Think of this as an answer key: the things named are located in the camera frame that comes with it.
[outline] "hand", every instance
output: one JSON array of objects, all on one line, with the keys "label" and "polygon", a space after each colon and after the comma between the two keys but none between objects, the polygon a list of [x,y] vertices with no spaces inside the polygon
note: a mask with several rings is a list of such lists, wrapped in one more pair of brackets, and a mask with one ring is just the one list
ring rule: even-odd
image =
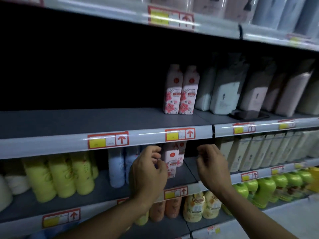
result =
[{"label": "hand", "polygon": [[197,169],[202,183],[217,197],[232,189],[228,162],[215,144],[197,147]]},{"label": "hand", "polygon": [[145,206],[145,213],[163,192],[168,179],[166,163],[158,152],[162,148],[147,146],[133,162],[130,174],[130,188],[133,197]]}]

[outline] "red arrow sign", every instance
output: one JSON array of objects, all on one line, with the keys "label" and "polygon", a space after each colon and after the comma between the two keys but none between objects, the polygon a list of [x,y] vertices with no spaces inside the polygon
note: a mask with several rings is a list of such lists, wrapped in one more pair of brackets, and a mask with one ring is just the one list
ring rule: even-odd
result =
[{"label": "red arrow sign", "polygon": [[77,215],[78,215],[77,213],[73,212],[73,213],[70,215],[70,217],[73,217],[73,220],[74,220]]},{"label": "red arrow sign", "polygon": [[124,136],[120,136],[118,140],[121,140],[121,144],[123,144],[123,139],[126,139]]},{"label": "red arrow sign", "polygon": [[189,135],[189,137],[191,136],[191,134],[193,134],[193,132],[191,131],[191,130],[189,130],[188,132],[187,132],[187,134]]}]

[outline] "green bottle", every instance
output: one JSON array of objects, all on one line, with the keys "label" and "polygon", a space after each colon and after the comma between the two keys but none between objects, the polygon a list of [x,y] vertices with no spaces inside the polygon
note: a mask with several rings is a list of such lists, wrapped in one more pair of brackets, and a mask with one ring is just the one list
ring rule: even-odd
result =
[{"label": "green bottle", "polygon": [[276,190],[270,197],[269,201],[272,203],[276,203],[279,199],[279,196],[283,193],[284,188],[288,185],[288,179],[283,174],[277,174],[272,176],[272,179],[276,183]]},{"label": "green bottle", "polygon": [[244,184],[247,186],[248,188],[248,201],[252,201],[253,200],[253,196],[255,195],[257,189],[258,189],[258,182],[257,180],[253,179],[253,180],[249,180],[249,181],[246,181],[244,182]]},{"label": "green bottle", "polygon": [[283,193],[279,195],[279,199],[290,202],[293,200],[294,194],[300,189],[303,181],[297,172],[289,172],[284,175],[288,180],[288,185],[283,189]]},{"label": "green bottle", "polygon": [[258,179],[258,190],[253,197],[252,204],[264,209],[268,205],[270,197],[276,190],[276,183],[272,178]]},{"label": "green bottle", "polygon": [[308,194],[308,189],[306,186],[313,182],[313,177],[311,173],[307,169],[298,170],[297,173],[300,175],[303,184],[301,185],[300,189],[295,193],[295,197],[301,198]]},{"label": "green bottle", "polygon": [[[239,184],[234,184],[233,185],[234,189],[244,198],[248,197],[248,188],[245,184],[243,183],[239,183]],[[228,215],[233,215],[228,209],[227,207],[223,204],[221,205],[222,209],[228,214]]]}]

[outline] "pink floral bottle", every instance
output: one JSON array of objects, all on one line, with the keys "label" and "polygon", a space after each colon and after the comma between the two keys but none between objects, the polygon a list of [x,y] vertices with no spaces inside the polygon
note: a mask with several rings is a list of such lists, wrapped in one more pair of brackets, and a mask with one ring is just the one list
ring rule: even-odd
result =
[{"label": "pink floral bottle", "polygon": [[199,83],[199,74],[196,71],[196,66],[189,65],[184,74],[179,114],[184,114],[184,115],[193,114],[198,83]]},{"label": "pink floral bottle", "polygon": [[165,114],[178,114],[181,100],[181,87],[183,84],[183,73],[180,66],[172,64],[168,70],[165,84],[164,106]]}]

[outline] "orange bottle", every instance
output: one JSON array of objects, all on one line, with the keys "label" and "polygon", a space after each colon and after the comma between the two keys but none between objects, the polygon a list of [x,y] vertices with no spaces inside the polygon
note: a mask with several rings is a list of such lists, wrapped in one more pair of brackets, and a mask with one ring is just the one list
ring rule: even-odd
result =
[{"label": "orange bottle", "polygon": [[154,222],[159,222],[164,217],[166,201],[158,202],[150,208],[150,219]]},{"label": "orange bottle", "polygon": [[181,208],[181,198],[182,197],[178,197],[166,201],[165,215],[168,218],[174,219],[178,216],[179,209]]}]

